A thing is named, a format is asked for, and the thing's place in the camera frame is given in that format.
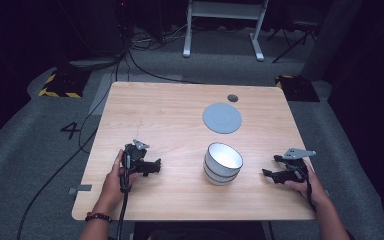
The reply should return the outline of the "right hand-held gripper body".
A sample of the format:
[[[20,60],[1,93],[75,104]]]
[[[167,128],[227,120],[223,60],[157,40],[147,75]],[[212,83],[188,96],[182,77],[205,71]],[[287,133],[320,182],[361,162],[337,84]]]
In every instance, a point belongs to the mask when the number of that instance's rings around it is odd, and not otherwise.
[[[289,171],[292,171],[297,180],[304,181],[308,177],[308,170],[304,163],[305,157],[315,156],[313,150],[289,148],[282,157],[282,160]]]

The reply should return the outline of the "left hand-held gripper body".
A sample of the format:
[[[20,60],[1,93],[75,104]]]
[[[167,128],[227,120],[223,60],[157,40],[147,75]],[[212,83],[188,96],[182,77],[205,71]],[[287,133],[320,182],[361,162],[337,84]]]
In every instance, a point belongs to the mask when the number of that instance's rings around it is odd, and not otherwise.
[[[132,173],[142,173],[144,176],[149,175],[149,170],[144,161],[147,148],[147,144],[137,139],[125,145],[121,160],[124,172],[120,175],[120,190],[123,193],[130,191],[130,175]]]

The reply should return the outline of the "person's right hand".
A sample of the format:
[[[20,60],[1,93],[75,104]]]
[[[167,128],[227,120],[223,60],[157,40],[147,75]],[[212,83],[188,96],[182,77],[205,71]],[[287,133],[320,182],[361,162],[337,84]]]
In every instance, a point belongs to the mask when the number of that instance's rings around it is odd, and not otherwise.
[[[305,164],[308,170],[308,179],[303,183],[288,180],[285,182],[285,185],[290,189],[299,192],[314,206],[315,209],[320,209],[331,204],[331,200],[326,194],[312,166],[307,161],[305,161]]]

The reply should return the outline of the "person's left hand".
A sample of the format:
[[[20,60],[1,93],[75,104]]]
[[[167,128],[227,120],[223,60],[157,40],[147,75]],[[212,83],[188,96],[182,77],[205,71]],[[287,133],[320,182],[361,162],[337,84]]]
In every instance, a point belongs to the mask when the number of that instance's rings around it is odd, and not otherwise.
[[[111,171],[106,175],[99,201],[106,211],[113,210],[122,200],[120,177],[125,173],[122,166],[124,151],[120,150]]]

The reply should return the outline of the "white bowl with dark rim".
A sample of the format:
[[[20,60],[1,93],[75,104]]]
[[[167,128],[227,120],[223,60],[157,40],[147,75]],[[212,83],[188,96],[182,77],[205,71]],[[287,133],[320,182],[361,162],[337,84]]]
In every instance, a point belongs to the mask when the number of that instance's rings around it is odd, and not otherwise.
[[[215,142],[207,148],[205,163],[215,174],[228,177],[240,171],[243,166],[243,158],[231,146]]]
[[[203,168],[208,177],[217,182],[233,181],[240,172],[240,168],[230,168],[217,162],[204,162]]]
[[[229,177],[219,176],[219,175],[213,173],[208,168],[204,168],[204,173],[205,173],[206,179],[209,182],[211,182],[214,185],[219,185],[219,186],[227,185],[237,177],[237,175],[233,175],[233,176],[229,176]]]

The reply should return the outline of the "grey tape strip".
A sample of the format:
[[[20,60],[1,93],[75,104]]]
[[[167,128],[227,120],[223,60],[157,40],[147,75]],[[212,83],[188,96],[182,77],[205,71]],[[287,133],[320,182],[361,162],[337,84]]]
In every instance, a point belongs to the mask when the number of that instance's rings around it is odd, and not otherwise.
[[[76,195],[78,192],[81,191],[91,191],[92,185],[78,185],[77,187],[70,187],[68,189],[69,195]]]

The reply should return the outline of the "grey round plate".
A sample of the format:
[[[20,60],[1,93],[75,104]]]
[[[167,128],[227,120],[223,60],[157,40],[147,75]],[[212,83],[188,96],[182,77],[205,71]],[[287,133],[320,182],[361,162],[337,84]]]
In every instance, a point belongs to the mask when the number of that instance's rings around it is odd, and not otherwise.
[[[202,114],[204,124],[213,132],[230,134],[242,125],[242,116],[233,106],[225,103],[209,105]]]

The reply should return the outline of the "yellow-black striped stand base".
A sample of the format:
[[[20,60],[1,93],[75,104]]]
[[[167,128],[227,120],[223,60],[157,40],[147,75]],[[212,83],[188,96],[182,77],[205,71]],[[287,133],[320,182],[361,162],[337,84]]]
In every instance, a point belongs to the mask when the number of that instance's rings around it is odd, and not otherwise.
[[[90,75],[90,71],[76,70],[65,73],[54,70],[40,90],[39,96],[82,98]]]
[[[282,89],[288,101],[319,102],[312,83],[300,76],[279,75],[275,86]]]

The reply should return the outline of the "person's dark clothing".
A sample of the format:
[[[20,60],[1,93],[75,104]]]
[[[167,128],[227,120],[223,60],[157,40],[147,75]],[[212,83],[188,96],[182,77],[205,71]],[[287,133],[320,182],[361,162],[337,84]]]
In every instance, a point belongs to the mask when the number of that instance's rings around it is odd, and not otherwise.
[[[266,240],[260,221],[138,222],[133,240]]]

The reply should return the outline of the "black tripod stand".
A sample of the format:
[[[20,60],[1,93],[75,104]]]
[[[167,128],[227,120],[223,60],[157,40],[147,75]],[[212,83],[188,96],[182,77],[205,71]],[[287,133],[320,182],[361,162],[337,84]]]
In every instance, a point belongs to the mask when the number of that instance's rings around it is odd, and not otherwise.
[[[287,48],[273,60],[273,63],[277,63],[299,44],[304,45],[308,37],[315,39],[314,32],[319,25],[320,23],[317,21],[290,19],[285,22],[284,26],[275,29],[267,40],[272,40],[279,32],[281,32],[286,41]]]

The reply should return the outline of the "grey curtain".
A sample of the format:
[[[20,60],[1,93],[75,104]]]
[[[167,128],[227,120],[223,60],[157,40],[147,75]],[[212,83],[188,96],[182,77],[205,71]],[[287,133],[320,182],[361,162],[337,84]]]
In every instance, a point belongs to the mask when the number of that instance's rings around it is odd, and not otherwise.
[[[363,0],[334,0],[300,76],[321,80],[339,51]]]

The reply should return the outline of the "white metal desk frame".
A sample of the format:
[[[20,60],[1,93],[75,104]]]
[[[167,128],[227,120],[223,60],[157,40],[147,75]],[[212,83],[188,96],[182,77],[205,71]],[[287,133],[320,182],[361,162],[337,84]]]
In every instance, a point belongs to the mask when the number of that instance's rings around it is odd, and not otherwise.
[[[185,58],[191,56],[192,20],[194,17],[223,18],[256,21],[254,31],[249,34],[249,38],[253,46],[256,59],[258,61],[263,61],[265,57],[260,48],[258,37],[263,20],[265,18],[269,1],[270,0],[263,0],[261,4],[244,4],[189,0],[187,7],[187,29],[183,48],[183,56]]]

